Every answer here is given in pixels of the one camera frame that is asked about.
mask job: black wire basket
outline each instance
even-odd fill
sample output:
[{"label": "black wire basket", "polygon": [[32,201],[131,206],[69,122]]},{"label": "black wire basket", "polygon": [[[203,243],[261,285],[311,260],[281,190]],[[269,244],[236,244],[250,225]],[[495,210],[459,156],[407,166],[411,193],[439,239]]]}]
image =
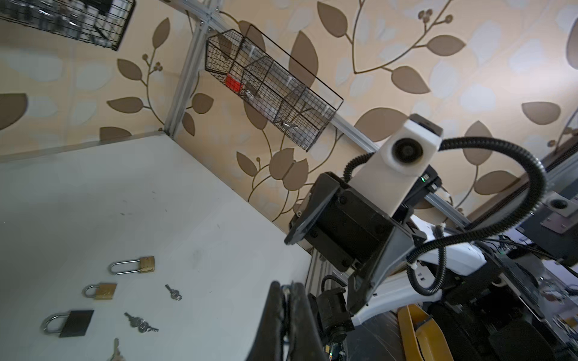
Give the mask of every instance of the black wire basket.
[{"label": "black wire basket", "polygon": [[0,19],[118,50],[135,0],[0,0]]},{"label": "black wire basket", "polygon": [[291,58],[251,25],[245,36],[234,29],[211,36],[206,44],[205,70],[308,151],[335,116],[343,98],[293,59],[315,77],[314,85],[330,99],[305,86],[264,51],[265,42],[261,39],[269,40],[267,48],[276,47],[281,56]]}]

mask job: white tabletop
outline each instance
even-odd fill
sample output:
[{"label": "white tabletop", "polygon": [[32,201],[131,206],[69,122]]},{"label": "white tabletop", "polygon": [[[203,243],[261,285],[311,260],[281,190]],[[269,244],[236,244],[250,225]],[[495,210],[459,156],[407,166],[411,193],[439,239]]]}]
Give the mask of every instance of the white tabletop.
[{"label": "white tabletop", "polygon": [[[309,254],[283,239],[165,135],[0,163],[0,358],[105,361],[118,337],[127,361],[243,360],[271,281],[305,282]],[[155,272],[107,271],[150,255]],[[113,300],[81,295],[99,282]],[[94,310],[85,336],[40,331],[70,310]]]}]

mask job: small silver key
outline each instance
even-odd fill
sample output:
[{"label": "small silver key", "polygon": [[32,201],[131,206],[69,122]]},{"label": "small silver key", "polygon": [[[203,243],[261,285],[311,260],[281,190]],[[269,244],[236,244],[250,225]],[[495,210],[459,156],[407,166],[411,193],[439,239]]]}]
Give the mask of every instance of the small silver key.
[{"label": "small silver key", "polygon": [[114,339],[114,351],[110,361],[125,361],[124,357],[120,355],[120,350],[118,349],[119,341],[117,338]]},{"label": "small silver key", "polygon": [[140,332],[140,333],[145,333],[145,332],[149,332],[149,331],[158,332],[158,329],[156,329],[156,328],[154,328],[154,327],[151,327],[148,322],[143,321],[143,322],[139,325],[139,332]]},{"label": "small silver key", "polygon": [[183,297],[180,295],[179,291],[172,289],[171,287],[169,287],[169,285],[165,285],[165,287],[171,293],[171,298],[173,300],[181,301],[181,299],[183,299]]},{"label": "small silver key", "polygon": [[128,320],[131,323],[131,327],[138,327],[141,323],[143,323],[145,321],[144,319],[142,319],[140,317],[133,317],[126,312],[124,313],[124,315],[126,317],[128,317]]}]

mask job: padlock shackle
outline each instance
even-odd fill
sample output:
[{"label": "padlock shackle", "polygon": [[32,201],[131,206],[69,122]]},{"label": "padlock shackle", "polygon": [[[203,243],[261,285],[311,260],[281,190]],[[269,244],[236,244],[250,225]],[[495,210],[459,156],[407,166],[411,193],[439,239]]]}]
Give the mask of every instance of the padlock shackle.
[{"label": "padlock shackle", "polygon": [[58,334],[62,332],[62,328],[56,331],[48,331],[48,324],[50,322],[52,322],[53,320],[57,319],[58,317],[68,317],[69,314],[54,314],[52,316],[49,316],[48,318],[46,318],[44,320],[44,322],[42,323],[42,330],[44,331],[44,334]]},{"label": "padlock shackle", "polygon": [[88,291],[91,288],[99,288],[99,287],[100,287],[100,285],[88,285],[88,286],[84,287],[84,289],[82,290],[82,295],[86,298],[94,298],[94,297],[96,297],[96,294],[89,296],[86,294],[86,291]]},{"label": "padlock shackle", "polygon": [[140,272],[140,269],[136,269],[136,270],[133,270],[133,271],[124,271],[124,272],[114,272],[114,271],[112,270],[112,268],[115,267],[115,266],[117,266],[117,265],[124,265],[124,264],[126,264],[126,263],[136,263],[136,262],[140,262],[140,259],[124,260],[124,261],[121,261],[121,262],[111,263],[110,266],[109,266],[109,272],[112,273],[112,274],[115,274],[115,275],[116,275],[116,274],[127,274],[127,273],[137,273],[137,272]]}]

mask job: red object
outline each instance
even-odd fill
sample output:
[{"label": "red object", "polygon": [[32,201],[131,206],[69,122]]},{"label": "red object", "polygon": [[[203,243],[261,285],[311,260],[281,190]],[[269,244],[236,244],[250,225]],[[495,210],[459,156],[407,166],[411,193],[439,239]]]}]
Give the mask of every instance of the red object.
[{"label": "red object", "polygon": [[231,74],[227,74],[227,79],[225,81],[225,85],[227,88],[233,90],[235,93],[238,93],[243,89],[243,85],[237,79],[235,79]]}]

